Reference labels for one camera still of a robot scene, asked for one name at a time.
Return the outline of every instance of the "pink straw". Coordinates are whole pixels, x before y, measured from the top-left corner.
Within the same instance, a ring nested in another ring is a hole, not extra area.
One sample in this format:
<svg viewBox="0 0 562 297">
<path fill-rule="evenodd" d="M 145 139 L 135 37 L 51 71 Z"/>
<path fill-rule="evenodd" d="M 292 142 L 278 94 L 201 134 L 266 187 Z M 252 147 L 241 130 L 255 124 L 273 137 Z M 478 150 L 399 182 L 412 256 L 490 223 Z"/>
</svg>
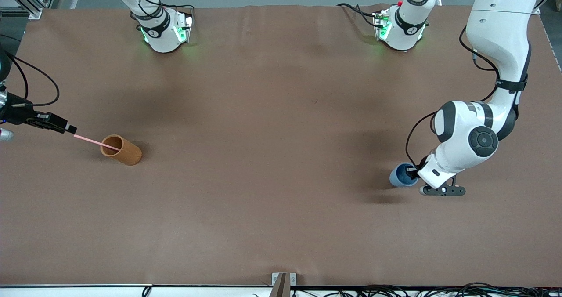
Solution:
<svg viewBox="0 0 562 297">
<path fill-rule="evenodd" d="M 101 142 L 93 141 L 92 139 L 81 137 L 80 135 L 77 135 L 77 134 L 75 134 L 74 137 L 78 138 L 78 139 L 81 139 L 81 140 L 84 140 L 84 141 L 92 142 L 92 143 L 97 144 L 97 145 L 101 145 L 102 147 L 106 147 L 108 149 L 113 149 L 115 151 L 119 151 L 119 149 L 116 148 L 116 147 L 112 147 L 111 145 L 106 145 L 106 144 L 101 143 Z"/>
</svg>

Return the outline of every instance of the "robotic end effector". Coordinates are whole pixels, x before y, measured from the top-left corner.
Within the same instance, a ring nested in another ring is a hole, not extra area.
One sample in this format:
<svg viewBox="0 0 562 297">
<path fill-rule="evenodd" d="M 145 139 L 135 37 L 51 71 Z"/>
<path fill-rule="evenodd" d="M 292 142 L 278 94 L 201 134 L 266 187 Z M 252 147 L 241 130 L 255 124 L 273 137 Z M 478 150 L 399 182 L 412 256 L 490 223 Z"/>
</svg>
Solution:
<svg viewBox="0 0 562 297">
<path fill-rule="evenodd" d="M 193 26 L 193 12 L 183 13 L 162 4 L 160 0 L 122 0 L 131 10 L 131 17 L 139 22 L 138 29 L 154 51 L 174 51 L 182 43 L 189 43 Z"/>
<path fill-rule="evenodd" d="M 2 45 L 0 45 L 0 120 L 1 123 L 12 123 L 20 125 L 26 123 L 28 125 L 38 127 L 40 129 L 49 129 L 58 133 L 76 133 L 76 127 L 68 124 L 66 119 L 55 115 L 54 113 L 43 113 L 35 111 L 33 103 L 25 98 L 19 97 L 6 91 L 4 81 L 10 73 L 10 60 L 6 55 Z M 14 137 L 14 133 L 10 130 L 0 129 L 0 141 L 10 141 Z"/>
<path fill-rule="evenodd" d="M 422 38 L 435 4 L 436 0 L 404 0 L 374 14 L 375 37 L 393 49 L 411 49 Z"/>
</svg>

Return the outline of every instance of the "brown table surface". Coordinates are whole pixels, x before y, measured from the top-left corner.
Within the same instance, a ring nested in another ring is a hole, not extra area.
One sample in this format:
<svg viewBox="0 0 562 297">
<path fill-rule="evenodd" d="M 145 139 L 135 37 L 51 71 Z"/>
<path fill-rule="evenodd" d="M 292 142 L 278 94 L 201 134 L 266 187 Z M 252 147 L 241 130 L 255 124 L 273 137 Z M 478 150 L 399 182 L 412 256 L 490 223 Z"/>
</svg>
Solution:
<svg viewBox="0 0 562 297">
<path fill-rule="evenodd" d="M 44 111 L 80 135 L 120 134 L 144 159 L 126 167 L 69 134 L 5 125 L 0 283 L 261 284 L 293 271 L 306 285 L 562 286 L 562 78 L 538 16 L 521 117 L 458 176 L 467 194 L 388 183 L 417 119 L 494 85 L 458 44 L 469 11 L 436 7 L 403 53 L 339 7 L 203 9 L 193 44 L 170 54 L 127 10 L 44 11 L 18 52 L 61 87 Z M 31 100 L 54 96 L 26 73 Z M 7 84 L 23 93 L 16 69 Z M 437 144 L 425 123 L 411 153 Z"/>
</svg>

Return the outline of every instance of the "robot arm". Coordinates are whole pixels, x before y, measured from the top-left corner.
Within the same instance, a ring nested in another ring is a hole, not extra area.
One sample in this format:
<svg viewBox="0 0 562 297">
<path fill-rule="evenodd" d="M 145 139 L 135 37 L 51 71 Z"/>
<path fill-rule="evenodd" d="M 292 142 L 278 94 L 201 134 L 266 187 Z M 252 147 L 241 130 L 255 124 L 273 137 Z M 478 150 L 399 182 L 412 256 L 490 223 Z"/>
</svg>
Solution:
<svg viewBox="0 0 562 297">
<path fill-rule="evenodd" d="M 530 45 L 526 28 L 536 0 L 476 0 L 467 37 L 479 53 L 496 63 L 498 78 L 488 103 L 448 101 L 436 113 L 433 129 L 441 144 L 419 169 L 407 170 L 411 179 L 427 185 L 423 195 L 462 195 L 448 179 L 489 159 L 498 143 L 515 126 L 521 92 L 527 81 Z"/>
<path fill-rule="evenodd" d="M 165 7 L 160 0 L 122 0 L 140 24 L 144 40 L 154 51 L 171 52 L 189 40 L 193 17 Z"/>
<path fill-rule="evenodd" d="M 377 39 L 384 41 L 389 47 L 406 51 L 422 38 L 427 17 L 436 0 L 404 0 L 399 5 L 381 11 L 375 15 Z"/>
</svg>

